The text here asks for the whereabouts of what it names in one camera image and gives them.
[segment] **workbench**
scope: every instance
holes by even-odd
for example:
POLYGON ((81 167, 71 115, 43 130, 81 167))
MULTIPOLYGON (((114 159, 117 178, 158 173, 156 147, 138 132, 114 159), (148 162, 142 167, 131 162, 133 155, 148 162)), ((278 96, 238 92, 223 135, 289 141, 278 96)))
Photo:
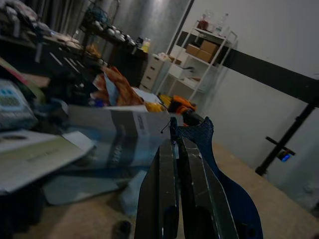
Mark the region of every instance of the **workbench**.
MULTIPOLYGON (((240 184, 253 199, 265 239, 311 239, 319 234, 319 222, 283 192, 260 177, 243 161, 223 146, 214 143, 213 152, 219 168, 240 184)), ((105 194, 65 206, 46 207, 41 223, 16 239, 108 239, 113 226, 122 220, 133 223, 123 215, 119 193, 105 194)), ((183 239, 182 217, 178 237, 183 239)))

